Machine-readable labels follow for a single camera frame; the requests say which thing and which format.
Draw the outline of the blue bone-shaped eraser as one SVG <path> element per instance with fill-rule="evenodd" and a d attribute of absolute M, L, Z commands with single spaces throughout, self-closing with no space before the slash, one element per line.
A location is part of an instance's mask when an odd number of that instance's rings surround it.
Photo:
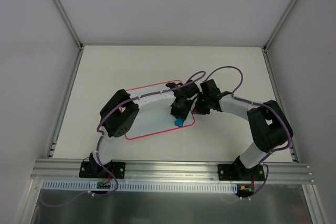
<path fill-rule="evenodd" d="M 178 126 L 178 127 L 182 127 L 183 124 L 184 124 L 184 119 L 182 119 L 182 118 L 177 118 L 174 122 L 174 125 Z"/>

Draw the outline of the pink framed whiteboard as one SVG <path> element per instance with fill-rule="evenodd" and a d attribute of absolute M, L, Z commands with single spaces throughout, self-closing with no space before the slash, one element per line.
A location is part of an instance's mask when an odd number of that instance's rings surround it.
<path fill-rule="evenodd" d="M 134 103 L 139 105 L 139 112 L 131 128 L 125 133 L 126 139 L 135 140 L 194 125 L 195 118 L 191 112 L 189 112 L 187 119 L 184 120 L 182 127 L 174 125 L 176 118 L 170 114 L 170 111 L 175 96 L 172 91 L 164 92 L 164 90 L 168 89 L 166 86 L 167 83 L 169 82 L 166 81 L 127 90 L 127 93 L 132 98 L 138 98 L 141 95 L 157 91 L 159 93 L 134 101 Z"/>

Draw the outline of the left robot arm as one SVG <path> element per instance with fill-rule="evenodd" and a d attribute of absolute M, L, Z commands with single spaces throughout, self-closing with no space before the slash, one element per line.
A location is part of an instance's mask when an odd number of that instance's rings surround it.
<path fill-rule="evenodd" d="M 192 106 L 199 92 L 193 81 L 178 80 L 118 90 L 100 111 L 101 137 L 90 154 L 91 171 L 97 177 L 108 174 L 112 138 L 137 140 L 194 125 Z"/>

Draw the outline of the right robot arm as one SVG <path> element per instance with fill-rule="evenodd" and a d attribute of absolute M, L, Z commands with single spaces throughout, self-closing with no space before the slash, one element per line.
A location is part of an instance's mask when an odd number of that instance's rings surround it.
<path fill-rule="evenodd" d="M 194 112 L 210 114 L 211 110 L 233 114 L 249 123 L 253 142 L 232 164 L 219 164 L 218 179 L 233 181 L 264 181 L 262 162 L 281 145 L 290 144 L 293 130 L 279 104 L 249 101 L 221 92 L 213 79 L 200 84 Z"/>

